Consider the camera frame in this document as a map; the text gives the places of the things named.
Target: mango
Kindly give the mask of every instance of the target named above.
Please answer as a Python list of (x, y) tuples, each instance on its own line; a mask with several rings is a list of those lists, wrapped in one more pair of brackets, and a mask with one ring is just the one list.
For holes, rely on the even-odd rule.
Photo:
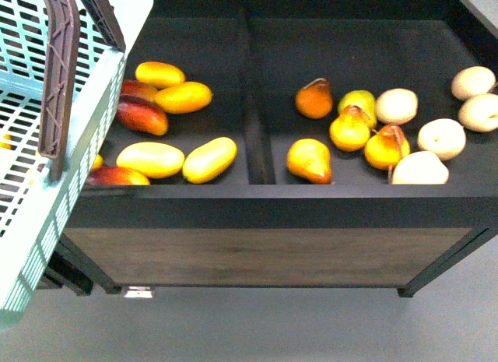
[(92, 163), (92, 168), (90, 171), (98, 170), (103, 166), (103, 157), (97, 154), (95, 160)]
[(202, 184), (221, 175), (237, 157), (237, 144), (225, 136), (194, 149), (185, 159), (182, 173), (193, 184)]
[(147, 100), (150, 103), (154, 102), (154, 97), (156, 97), (157, 88), (150, 86), (147, 83), (139, 82), (134, 79), (125, 79), (121, 85), (121, 95), (131, 95), (135, 97), (140, 97), (143, 100)]
[(154, 103), (140, 97), (124, 95), (117, 103), (117, 119), (133, 131), (161, 136), (168, 131), (166, 113)]
[(183, 152), (174, 146), (161, 142), (136, 142), (119, 153), (116, 164), (138, 170), (148, 178), (161, 179), (179, 173), (184, 160)]
[(86, 183), (88, 185), (150, 185), (150, 180), (137, 170), (104, 166), (90, 172)]
[(212, 91), (203, 83), (185, 82), (157, 93), (155, 102), (169, 114), (200, 111), (212, 100)]
[(185, 74), (178, 67), (164, 62), (147, 61), (135, 69), (135, 78), (139, 82), (161, 90), (185, 82)]

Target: shopping basket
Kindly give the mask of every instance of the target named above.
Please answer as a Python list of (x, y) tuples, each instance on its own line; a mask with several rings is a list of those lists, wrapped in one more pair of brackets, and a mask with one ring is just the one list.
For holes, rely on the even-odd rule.
[[(53, 0), (54, 12), (47, 0), (0, 0), (0, 330), (21, 319), (43, 275), (153, 4), (104, 1), (124, 42), (113, 43), (112, 28), (96, 16), (101, 0), (68, 0), (70, 16), (65, 0)], [(62, 23), (51, 26), (55, 20)], [(67, 28), (61, 39), (66, 25), (79, 25), (78, 39)]]

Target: basket handle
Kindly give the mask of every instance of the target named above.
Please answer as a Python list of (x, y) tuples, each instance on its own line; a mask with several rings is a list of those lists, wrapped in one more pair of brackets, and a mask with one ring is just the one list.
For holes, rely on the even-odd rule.
[[(75, 0), (44, 0), (48, 14), (47, 51), (38, 152), (52, 159), (50, 179), (64, 170), (79, 49), (80, 21)], [(104, 42), (125, 51), (125, 40), (108, 0), (82, 0)]]

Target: bin divider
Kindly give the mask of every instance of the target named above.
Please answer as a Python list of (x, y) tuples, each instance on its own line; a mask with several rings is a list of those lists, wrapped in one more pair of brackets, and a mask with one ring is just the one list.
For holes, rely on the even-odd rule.
[(265, 125), (261, 121), (258, 102), (258, 83), (253, 77), (254, 60), (251, 53), (251, 31), (249, 15), (240, 7), (237, 19), (239, 36), (237, 39), (241, 67), (239, 71), (241, 105), (244, 116), (244, 139), (247, 155), (249, 183), (252, 185), (274, 185), (275, 169), (273, 167), (272, 147)]

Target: fruit stem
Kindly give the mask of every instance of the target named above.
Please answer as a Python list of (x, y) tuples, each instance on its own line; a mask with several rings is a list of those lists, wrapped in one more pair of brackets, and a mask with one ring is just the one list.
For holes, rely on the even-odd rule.
[(393, 127), (396, 138), (396, 146), (398, 147), (399, 157), (403, 159), (402, 138), (399, 136), (399, 131)]
[(306, 88), (313, 86), (316, 82), (327, 82), (327, 80), (326, 78), (316, 78), (315, 80), (309, 82), (306, 86), (304, 86), (302, 90), (305, 90)]
[(393, 170), (393, 166), (389, 165), (389, 168), (388, 168), (388, 184), (390, 184), (390, 185), (392, 185), (392, 170)]

